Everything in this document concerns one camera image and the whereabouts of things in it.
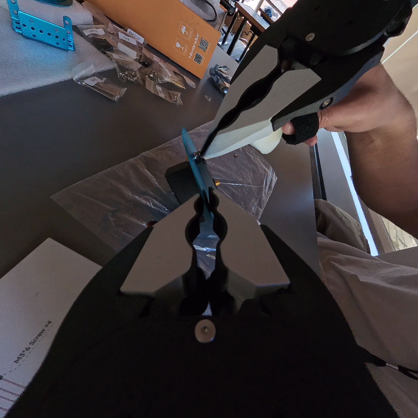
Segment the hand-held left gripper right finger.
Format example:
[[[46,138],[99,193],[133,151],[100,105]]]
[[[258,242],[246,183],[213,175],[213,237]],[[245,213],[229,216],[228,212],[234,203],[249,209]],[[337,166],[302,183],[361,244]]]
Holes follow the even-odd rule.
[[[257,220],[217,190],[210,190],[213,230],[219,240],[209,282],[215,295],[235,301],[287,289],[290,280]]]

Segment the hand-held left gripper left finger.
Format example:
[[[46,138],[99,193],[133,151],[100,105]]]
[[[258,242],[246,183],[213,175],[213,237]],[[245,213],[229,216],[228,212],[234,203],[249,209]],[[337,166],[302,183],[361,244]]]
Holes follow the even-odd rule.
[[[120,291],[126,295],[186,297],[196,286],[196,251],[203,200],[194,195],[152,228]]]

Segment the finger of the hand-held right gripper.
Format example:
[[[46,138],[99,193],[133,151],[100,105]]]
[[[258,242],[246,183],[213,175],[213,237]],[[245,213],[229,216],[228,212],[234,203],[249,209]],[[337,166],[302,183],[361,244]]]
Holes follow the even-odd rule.
[[[260,103],[242,111],[229,127],[216,134],[207,150],[202,151],[203,158],[221,156],[269,137],[273,133],[272,117],[319,81],[321,78],[311,69],[285,72]]]
[[[231,83],[202,154],[227,154],[248,144],[263,154],[274,150],[282,134],[274,131],[271,119],[283,109],[276,69],[277,49],[264,46]]]

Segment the black servo motor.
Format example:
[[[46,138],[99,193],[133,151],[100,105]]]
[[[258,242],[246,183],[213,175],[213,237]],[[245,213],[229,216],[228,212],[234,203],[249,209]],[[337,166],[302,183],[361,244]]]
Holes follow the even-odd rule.
[[[202,162],[197,163],[197,166],[200,169],[206,186],[208,188],[217,189],[206,160],[203,159]],[[189,161],[184,161],[169,167],[165,172],[165,178],[180,205],[184,204],[194,195],[200,193],[198,183],[196,182]]]

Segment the blue round metal plate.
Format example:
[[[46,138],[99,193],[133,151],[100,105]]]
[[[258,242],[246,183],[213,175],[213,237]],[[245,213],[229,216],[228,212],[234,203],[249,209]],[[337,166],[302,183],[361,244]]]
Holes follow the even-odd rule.
[[[197,166],[197,163],[202,162],[204,159],[202,156],[201,158],[194,159],[193,153],[198,151],[185,128],[181,130],[182,141],[184,144],[184,148],[186,151],[186,155],[190,166],[192,168],[193,174],[195,176],[196,182],[198,183],[200,189],[200,195],[204,201],[204,209],[203,209],[203,219],[204,221],[201,223],[203,230],[206,231],[208,234],[212,234],[209,231],[213,229],[213,222],[214,222],[214,213],[213,210],[215,209],[215,195],[214,189],[208,188],[206,186],[205,181],[203,180],[202,174],[200,169]]]

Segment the dark grey desk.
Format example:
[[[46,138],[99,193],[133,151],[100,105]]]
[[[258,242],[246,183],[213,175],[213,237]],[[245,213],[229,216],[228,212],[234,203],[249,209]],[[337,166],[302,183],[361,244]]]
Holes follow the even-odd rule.
[[[212,121],[223,96],[207,72],[188,77],[180,106],[139,85],[114,103],[72,79],[1,97],[1,277],[46,238],[100,265],[114,256],[50,196]],[[310,148],[281,141],[264,158],[278,180],[261,223],[319,273]]]

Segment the person's right hand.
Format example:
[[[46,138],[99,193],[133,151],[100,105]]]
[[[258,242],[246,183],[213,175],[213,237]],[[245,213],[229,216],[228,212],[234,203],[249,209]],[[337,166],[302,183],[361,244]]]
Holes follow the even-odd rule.
[[[346,133],[350,150],[417,153],[414,110],[382,64],[367,71],[347,97],[317,116],[319,128]]]

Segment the dark blue plastic bundle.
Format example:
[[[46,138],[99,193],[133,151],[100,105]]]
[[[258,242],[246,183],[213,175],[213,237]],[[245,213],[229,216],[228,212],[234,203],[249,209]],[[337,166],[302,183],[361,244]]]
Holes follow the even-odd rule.
[[[216,89],[226,95],[232,79],[228,66],[215,64],[210,68],[209,74]]]

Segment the beige window blinds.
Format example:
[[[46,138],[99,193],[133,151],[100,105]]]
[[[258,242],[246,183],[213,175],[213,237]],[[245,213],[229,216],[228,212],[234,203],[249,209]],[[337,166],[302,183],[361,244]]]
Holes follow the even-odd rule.
[[[390,39],[384,46],[382,64],[397,86],[406,90],[417,88],[417,30],[417,15],[414,15],[403,34]]]

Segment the clear plastic bag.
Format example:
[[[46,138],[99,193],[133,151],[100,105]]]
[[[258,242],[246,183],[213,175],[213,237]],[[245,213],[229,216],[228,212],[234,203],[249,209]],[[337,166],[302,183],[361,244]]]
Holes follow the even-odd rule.
[[[187,161],[182,137],[65,188],[51,199],[119,252],[144,230],[180,206],[166,170]],[[257,220],[277,176],[252,146],[208,161],[217,188]]]

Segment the orange cardboard box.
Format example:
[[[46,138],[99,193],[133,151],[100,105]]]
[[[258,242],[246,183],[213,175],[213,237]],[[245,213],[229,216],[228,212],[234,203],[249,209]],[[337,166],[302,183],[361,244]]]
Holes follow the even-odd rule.
[[[110,19],[110,32],[118,40],[117,26],[130,29],[191,74],[204,77],[220,33],[181,1],[92,0],[82,5]]]

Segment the pile of clear hardware bags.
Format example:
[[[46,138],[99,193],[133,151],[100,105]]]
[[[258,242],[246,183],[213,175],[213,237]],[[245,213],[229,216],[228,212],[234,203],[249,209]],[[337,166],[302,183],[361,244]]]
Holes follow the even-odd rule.
[[[196,88],[194,81],[148,50],[144,38],[130,30],[125,31],[112,23],[77,25],[77,30],[87,42],[110,58],[122,82],[142,85],[154,95],[177,105],[182,105],[181,92],[169,89],[170,86],[181,90],[186,86]]]

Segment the white instruction sheet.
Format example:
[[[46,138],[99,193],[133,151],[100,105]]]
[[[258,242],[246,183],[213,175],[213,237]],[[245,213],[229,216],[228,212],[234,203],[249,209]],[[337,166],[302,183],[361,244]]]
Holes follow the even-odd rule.
[[[71,305],[101,268],[48,238],[1,278],[1,417],[33,379]]]

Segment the white foam sheet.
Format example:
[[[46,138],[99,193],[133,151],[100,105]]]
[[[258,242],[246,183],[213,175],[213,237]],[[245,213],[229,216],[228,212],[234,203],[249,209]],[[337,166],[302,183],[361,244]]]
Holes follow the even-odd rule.
[[[96,71],[114,68],[113,62],[75,29],[75,51],[65,51],[15,32],[7,1],[1,1],[0,13],[1,96],[69,80],[73,68],[86,61]]]

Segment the blue metal U bracket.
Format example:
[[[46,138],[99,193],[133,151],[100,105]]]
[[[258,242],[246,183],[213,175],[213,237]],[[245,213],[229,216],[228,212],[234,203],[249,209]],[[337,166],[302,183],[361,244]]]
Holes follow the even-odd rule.
[[[64,15],[59,26],[19,10],[16,0],[7,1],[12,28],[22,36],[66,51],[75,51],[72,21]]]

